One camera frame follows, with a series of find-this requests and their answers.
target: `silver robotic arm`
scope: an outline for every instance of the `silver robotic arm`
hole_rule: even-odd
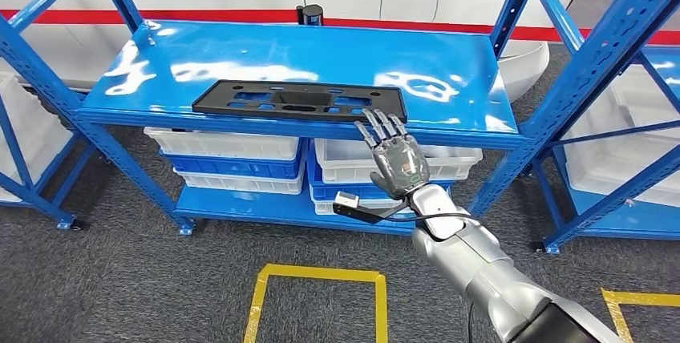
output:
[[[543,289],[513,267],[498,240],[479,221],[456,206],[439,185],[429,184],[429,169],[415,139],[393,115],[365,110],[376,141],[355,123],[382,175],[371,179],[402,204],[370,210],[356,196],[339,192],[334,210],[370,223],[404,221],[395,213],[416,214],[412,234],[418,254],[434,265],[463,298],[486,312],[500,341],[513,343],[614,343],[618,336],[578,303]]]

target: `white storage box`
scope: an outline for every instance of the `white storage box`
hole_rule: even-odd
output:
[[[316,212],[317,215],[334,215],[335,212],[333,212],[333,200],[323,200],[323,201],[317,201],[313,197],[311,197],[311,200],[314,202],[314,212]],[[399,204],[398,201],[392,200],[392,199],[373,199],[373,200],[361,200],[360,205],[368,208],[391,208]],[[411,215],[413,216],[414,213],[412,210],[409,208],[403,209],[399,212],[397,212],[399,215]]]
[[[482,160],[479,148],[423,145],[431,180],[464,180],[470,168]],[[370,172],[378,171],[370,149],[363,141],[315,139],[314,150],[324,183],[370,183]]]
[[[632,127],[627,110],[605,91],[569,130],[566,139]],[[667,153],[677,140],[650,133],[565,144],[566,169],[572,188],[608,195]],[[680,173],[643,192],[637,200],[680,206]]]
[[[228,189],[233,191],[282,193],[299,195],[302,192],[302,181],[305,179],[306,154],[302,153],[302,161],[295,179],[270,179],[253,176],[219,175],[216,173],[198,173],[173,171],[184,178],[189,187]]]
[[[57,116],[49,113],[48,115],[51,119],[40,121],[39,123],[42,125],[39,131],[35,131],[26,142],[20,141],[19,143],[30,178],[34,183],[40,180],[52,160],[73,136],[73,132],[64,128]],[[0,160],[2,161],[2,172],[17,183],[21,183],[21,178],[6,142],[0,144]],[[0,201],[18,202],[21,199],[0,188]]]
[[[186,131],[168,128],[144,128],[163,153],[174,155],[235,157],[240,159],[292,160],[298,150],[298,138],[250,135],[229,132]]]

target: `shelf caster wheel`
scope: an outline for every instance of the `shelf caster wheel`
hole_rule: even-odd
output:
[[[547,253],[549,255],[556,255],[560,253],[560,249],[558,247],[546,246],[542,241],[534,241],[529,245],[529,247],[531,250],[538,253]]]
[[[181,236],[191,236],[193,234],[193,221],[192,225],[180,227]]]
[[[70,229],[71,231],[82,231],[88,229],[89,227],[90,224],[85,220],[76,219],[73,220],[73,223],[71,223],[71,226],[69,226],[68,229]]]

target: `black plastic panel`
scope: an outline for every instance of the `black plastic panel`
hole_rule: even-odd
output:
[[[407,121],[401,90],[336,84],[219,80],[192,111],[317,121],[364,121],[362,109],[380,109]]]

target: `floor marking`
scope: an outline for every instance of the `floor marking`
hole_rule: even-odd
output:
[[[243,343],[255,343],[265,303],[267,280],[270,276],[304,277],[307,279],[347,280],[374,283],[375,285],[375,341],[387,343],[387,285],[385,276],[377,271],[357,269],[304,267],[299,265],[267,264],[258,274],[253,301],[250,303],[248,324]]]
[[[628,325],[621,312],[621,305],[656,305],[662,307],[680,307],[680,295],[672,293],[620,293],[600,289],[602,297],[612,315],[618,336],[624,343],[633,343]]]

